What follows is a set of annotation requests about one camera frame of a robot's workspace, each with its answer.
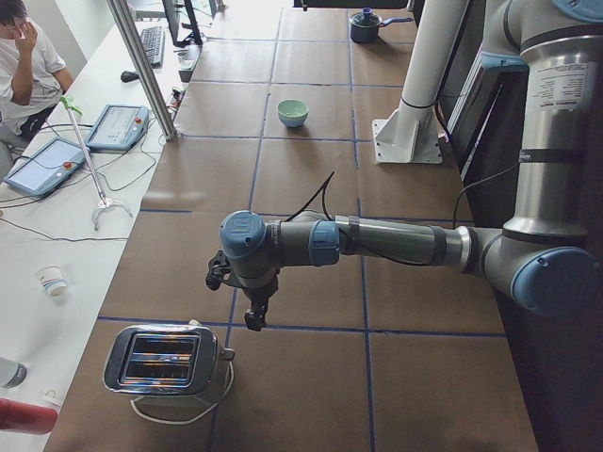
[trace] chair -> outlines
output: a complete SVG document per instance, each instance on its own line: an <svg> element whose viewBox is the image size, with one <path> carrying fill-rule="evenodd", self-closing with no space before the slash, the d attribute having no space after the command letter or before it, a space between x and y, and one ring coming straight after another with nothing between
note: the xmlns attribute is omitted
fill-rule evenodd
<svg viewBox="0 0 603 452"><path fill-rule="evenodd" d="M8 174L16 158L23 153L29 141L0 125L0 178Z"/></svg>

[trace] white bottle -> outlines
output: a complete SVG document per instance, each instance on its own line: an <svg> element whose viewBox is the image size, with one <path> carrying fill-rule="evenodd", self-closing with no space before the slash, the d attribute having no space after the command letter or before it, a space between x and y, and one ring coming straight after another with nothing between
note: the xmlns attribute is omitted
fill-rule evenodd
<svg viewBox="0 0 603 452"><path fill-rule="evenodd" d="M25 379L27 369L21 363L0 356L0 386L12 388Z"/></svg>

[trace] saucepan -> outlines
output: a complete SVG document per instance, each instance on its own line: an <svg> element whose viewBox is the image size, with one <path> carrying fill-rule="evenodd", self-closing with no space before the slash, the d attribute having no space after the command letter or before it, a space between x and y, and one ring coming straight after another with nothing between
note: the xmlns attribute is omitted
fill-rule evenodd
<svg viewBox="0 0 603 452"><path fill-rule="evenodd" d="M377 14L373 14L373 8L363 8L362 12L350 17L350 38L360 44L373 42L379 36L379 28L412 21L412 17L394 17L383 21Z"/></svg>

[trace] white cable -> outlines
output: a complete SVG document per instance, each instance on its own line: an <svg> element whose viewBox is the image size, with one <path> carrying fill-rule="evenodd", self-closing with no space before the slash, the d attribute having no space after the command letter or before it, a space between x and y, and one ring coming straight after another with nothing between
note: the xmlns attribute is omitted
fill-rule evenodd
<svg viewBox="0 0 603 452"><path fill-rule="evenodd" d="M199 419L204 417L206 414L211 412L214 408L216 408L222 402L222 400L224 400L224 398L226 398L226 396L228 396L228 393L230 392L230 389L233 386L233 381L235 381L235 369L233 368L232 363L229 363L229 364L230 364L230 372L229 372L230 380L228 381L228 385L226 386L226 391L224 392L224 395L222 396L222 398L219 401L217 401L216 403L214 403L207 410L205 410L201 414L196 415L192 419L188 419L186 421L171 421L169 419L161 419L159 417L153 417L153 416L150 416L149 414L145 414L144 412L140 411L139 407L136 404L136 402L143 399L144 396L140 396L136 399L130 400L130 405L132 405L132 410L134 410L134 412L138 416L140 416L142 419L146 419L147 421L155 422L158 424L164 424L167 426L186 426L188 424L192 424L193 422L198 421Z"/></svg>

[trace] blue pan handle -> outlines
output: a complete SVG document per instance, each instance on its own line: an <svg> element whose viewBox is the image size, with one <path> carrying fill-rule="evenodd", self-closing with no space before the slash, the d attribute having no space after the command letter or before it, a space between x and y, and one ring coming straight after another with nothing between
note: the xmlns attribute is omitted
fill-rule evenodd
<svg viewBox="0 0 603 452"><path fill-rule="evenodd" d="M414 19L412 17L392 17L391 19L386 19L379 24L379 26L388 26L390 24L400 23L400 22L412 22Z"/></svg>

